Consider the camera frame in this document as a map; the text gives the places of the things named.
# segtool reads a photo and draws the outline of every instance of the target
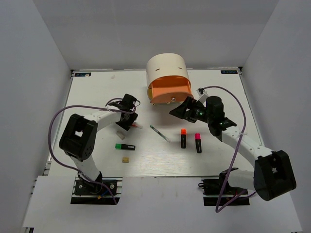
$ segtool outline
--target green pen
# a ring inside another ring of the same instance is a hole
[[[153,129],[158,135],[160,135],[161,137],[163,137],[168,143],[171,142],[166,136],[164,136],[163,134],[161,134],[155,127],[153,127],[152,125],[150,125],[150,128]]]

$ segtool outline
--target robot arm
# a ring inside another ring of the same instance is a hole
[[[235,149],[240,130],[236,123],[225,117],[221,98],[209,97],[203,91],[200,94],[198,101],[187,97],[170,114],[191,123],[197,120],[207,123],[213,136]],[[244,135],[239,153],[254,167],[254,172],[232,169],[228,179],[230,186],[256,190],[264,200],[271,200],[296,188],[292,166],[284,151],[272,151]],[[220,182],[224,181],[225,175],[226,171],[220,173]]]
[[[136,101],[135,97],[125,94],[121,101],[109,104],[123,112],[97,111],[86,116],[73,114],[69,118],[59,147],[70,156],[77,168],[92,181],[101,182],[103,177],[92,157],[96,133],[112,123],[116,123],[128,131],[138,117],[136,113],[133,113]],[[97,193],[98,189],[101,189],[100,185],[83,181],[93,193]]]

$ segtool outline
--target green cap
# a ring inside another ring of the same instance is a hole
[[[116,146],[115,146],[115,148],[116,148],[117,150],[121,150],[121,144],[119,144],[119,143],[116,143]]]

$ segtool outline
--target wooden block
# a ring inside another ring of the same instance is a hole
[[[130,161],[130,158],[123,157],[122,158],[122,163],[128,163]]]

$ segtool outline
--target gray wall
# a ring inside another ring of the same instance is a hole
[[[278,0],[34,0],[71,69],[243,66]]]
[[[291,192],[311,233],[311,1],[282,0],[244,67],[244,84],[267,146],[288,152],[297,181]]]
[[[21,227],[70,70],[31,0],[0,1],[0,232]]]

